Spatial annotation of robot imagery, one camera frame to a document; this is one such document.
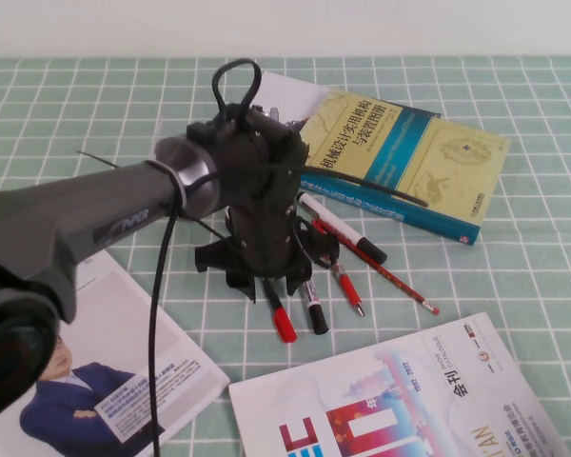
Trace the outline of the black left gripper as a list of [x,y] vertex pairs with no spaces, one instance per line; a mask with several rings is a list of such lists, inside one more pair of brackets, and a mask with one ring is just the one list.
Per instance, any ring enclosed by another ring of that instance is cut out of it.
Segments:
[[198,271],[216,268],[226,283],[256,302],[255,278],[286,279],[292,296],[312,276],[312,266],[290,234],[286,209],[253,204],[228,208],[231,235],[195,249]]

